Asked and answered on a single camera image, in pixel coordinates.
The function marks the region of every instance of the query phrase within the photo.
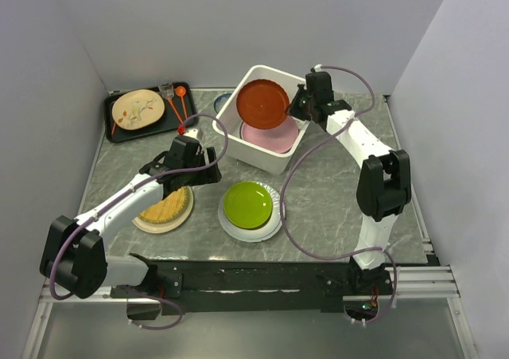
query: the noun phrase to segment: white wall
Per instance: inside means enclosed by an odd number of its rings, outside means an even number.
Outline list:
[[[254,64],[353,68],[390,93],[442,0],[60,0],[108,89],[235,86]],[[342,77],[338,88],[361,91]]]
[[[482,358],[509,357],[508,0],[444,0],[390,107]]]
[[[21,355],[51,220],[76,214],[106,95],[55,0],[0,0],[0,357]]]

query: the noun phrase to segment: white bin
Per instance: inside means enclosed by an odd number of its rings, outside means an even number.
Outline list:
[[[281,174],[285,170],[289,160],[292,158],[293,153],[301,142],[302,136],[304,136],[309,122],[303,122],[299,119],[295,119],[299,128],[299,135],[292,148],[284,154],[277,154],[271,150],[266,150],[265,148],[261,148],[260,146],[256,146],[255,144],[242,140],[240,138],[240,126],[243,121],[237,112],[237,95],[244,85],[257,79],[268,79],[279,84],[285,89],[290,102],[294,98],[295,94],[297,94],[297,85],[305,84],[305,80],[299,76],[291,75],[263,65],[253,66],[241,80],[235,91],[233,91],[233,94],[231,94],[228,101],[224,104],[220,113],[217,115],[217,118],[224,124],[228,132],[229,141],[226,154],[246,162],[247,164],[266,170],[271,174]],[[223,132],[218,127],[217,122],[213,122],[212,126],[214,131],[223,135]]]

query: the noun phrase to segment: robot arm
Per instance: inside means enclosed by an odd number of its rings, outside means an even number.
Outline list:
[[[84,229],[66,250],[57,268],[56,282],[79,298],[87,298],[101,286],[131,285],[151,288],[157,269],[139,256],[115,257],[107,254],[119,230],[139,213],[157,204],[171,192],[183,185],[203,185],[218,182],[221,173],[217,165],[206,170],[186,174],[170,174],[145,184],[136,185],[156,174],[180,168],[205,165],[205,156],[200,145],[200,131],[189,130],[177,136],[168,151],[159,154],[144,165],[139,174],[124,188],[101,205],[71,220],[60,216],[50,226],[40,272],[49,277],[58,251],[70,234],[91,217],[94,222]],[[208,160],[216,159],[214,148],[207,148]],[[98,216],[106,204],[117,201],[121,193],[128,193],[106,213]]]
[[[408,154],[382,143],[356,118],[348,103],[334,100],[331,77],[326,72],[306,75],[306,89],[299,85],[289,114],[312,120],[331,135],[351,122],[336,139],[361,168],[357,202],[363,221],[356,250],[374,246],[385,248],[398,215],[411,199]],[[375,269],[384,263],[378,252],[361,253],[354,259],[363,270]]]

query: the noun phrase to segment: gray marble countertop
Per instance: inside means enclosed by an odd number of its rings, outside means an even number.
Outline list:
[[[224,91],[192,90],[196,109],[215,114],[213,100]],[[358,109],[370,103],[367,95],[346,95]],[[382,96],[377,96],[375,110],[364,115],[363,123],[384,143],[397,148],[389,113]],[[204,146],[223,146],[223,137],[212,129],[209,119],[201,119]],[[86,188],[83,211],[106,200],[120,190],[140,167],[167,150],[177,133],[167,133],[113,144],[103,139],[99,156]],[[220,198],[238,181],[262,181],[280,190],[289,167],[311,146],[327,135],[310,124],[284,174],[273,176],[225,156],[219,163],[221,182],[193,188],[194,209],[178,229],[152,235],[127,225],[111,245],[110,254],[123,256],[138,253],[151,259],[225,259],[245,261],[307,261],[280,230],[271,239],[249,244],[230,237],[220,226],[217,206]],[[335,256],[351,252],[359,239],[361,212],[356,202],[359,168],[349,153],[332,141],[307,158],[297,170],[287,189],[285,203],[290,231],[311,252]],[[422,234],[414,205],[405,207],[394,225],[389,252],[398,263],[426,263]]]

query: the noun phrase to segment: black tray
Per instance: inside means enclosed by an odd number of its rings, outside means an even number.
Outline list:
[[[194,107],[194,100],[191,96],[191,90],[189,89],[189,85],[185,82],[173,82],[173,88],[177,88],[178,86],[183,86],[185,88],[186,94],[184,96],[185,107],[188,111],[188,116],[196,114],[196,109]],[[159,88],[151,87],[147,88],[147,90],[159,92]],[[123,92],[121,94],[113,94],[108,96],[104,100],[104,123],[106,124],[106,139],[111,142],[127,142],[129,140],[135,140],[139,138],[145,138],[146,136],[162,134],[163,132],[175,131],[180,125],[179,119],[175,116],[175,112],[173,112],[172,106],[169,105],[168,100],[164,100],[165,102],[165,113],[163,116],[153,124],[150,124],[147,127],[143,127],[139,130],[127,131],[123,130],[119,126],[115,127],[114,134],[111,134],[111,130],[115,122],[111,118],[111,109],[113,108],[113,104],[115,101],[122,95],[127,92]],[[173,104],[175,108],[179,112],[182,119],[184,118],[184,111],[182,109],[182,102],[179,96],[173,97]],[[187,126],[193,126],[196,124],[198,119],[194,119]]]

